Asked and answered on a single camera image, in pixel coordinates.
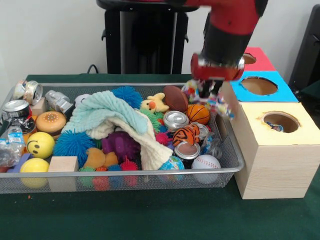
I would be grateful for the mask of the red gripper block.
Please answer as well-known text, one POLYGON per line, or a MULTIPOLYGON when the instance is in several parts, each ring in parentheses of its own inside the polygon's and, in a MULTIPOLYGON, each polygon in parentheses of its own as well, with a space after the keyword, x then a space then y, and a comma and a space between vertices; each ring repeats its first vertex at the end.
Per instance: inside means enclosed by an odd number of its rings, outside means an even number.
POLYGON ((207 99, 211 94, 211 87, 214 81, 212 94, 217 96, 223 81, 238 80, 244 72, 245 59, 241 57, 236 65, 225 65, 207 60, 202 55, 194 53, 190 61, 191 75, 199 82, 199 96, 207 99))

